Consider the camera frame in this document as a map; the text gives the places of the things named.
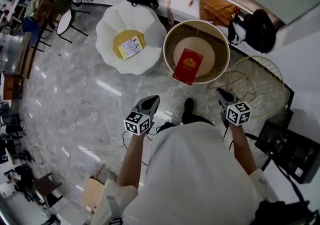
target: tan bag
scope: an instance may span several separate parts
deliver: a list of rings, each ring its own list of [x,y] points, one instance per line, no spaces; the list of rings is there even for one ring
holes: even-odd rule
[[[228,27],[233,15],[240,12],[240,8],[226,0],[200,0],[200,19],[212,21],[213,25]]]

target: black shoe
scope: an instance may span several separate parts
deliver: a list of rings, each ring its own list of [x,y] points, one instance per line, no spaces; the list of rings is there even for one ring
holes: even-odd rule
[[[195,108],[194,100],[191,98],[186,99],[184,103],[184,112],[192,113],[194,111],[194,108]]]

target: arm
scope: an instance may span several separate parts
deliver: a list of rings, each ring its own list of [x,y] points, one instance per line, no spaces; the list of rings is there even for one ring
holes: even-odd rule
[[[245,132],[242,126],[235,126],[232,123],[229,123],[229,126],[233,138],[234,157],[240,163],[246,173],[250,175],[257,170],[257,167],[245,136]]]
[[[139,186],[145,135],[145,133],[140,136],[133,135],[131,138],[116,182],[121,187],[132,185],[138,188]]]

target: red box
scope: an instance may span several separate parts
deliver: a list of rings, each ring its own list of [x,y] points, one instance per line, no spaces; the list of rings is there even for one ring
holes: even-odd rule
[[[191,86],[203,58],[201,54],[185,48],[172,77]]]

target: round tan bucket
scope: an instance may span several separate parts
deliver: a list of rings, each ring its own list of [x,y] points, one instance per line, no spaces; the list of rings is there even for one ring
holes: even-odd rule
[[[218,28],[208,22],[187,20],[174,26],[166,35],[163,56],[172,73],[184,48],[203,56],[194,84],[212,82],[228,67],[230,61],[228,41]]]

